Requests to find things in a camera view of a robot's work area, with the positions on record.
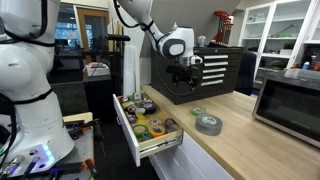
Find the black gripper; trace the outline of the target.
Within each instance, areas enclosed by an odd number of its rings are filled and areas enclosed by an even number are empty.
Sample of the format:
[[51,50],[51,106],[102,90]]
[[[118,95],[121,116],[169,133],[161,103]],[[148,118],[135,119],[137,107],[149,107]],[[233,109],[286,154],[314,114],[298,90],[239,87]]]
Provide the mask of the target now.
[[175,83],[175,90],[178,93],[183,92],[182,82],[189,85],[191,92],[197,90],[202,82],[201,71],[194,66],[169,65],[166,72],[172,74],[172,81]]

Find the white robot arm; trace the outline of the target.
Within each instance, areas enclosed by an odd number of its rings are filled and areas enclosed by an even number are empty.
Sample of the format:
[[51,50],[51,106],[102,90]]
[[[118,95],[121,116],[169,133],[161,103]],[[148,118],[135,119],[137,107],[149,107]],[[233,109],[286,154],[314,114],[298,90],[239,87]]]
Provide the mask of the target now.
[[10,160],[22,155],[38,171],[52,167],[74,147],[47,80],[59,8],[60,0],[1,0],[0,90],[12,119],[1,156]]

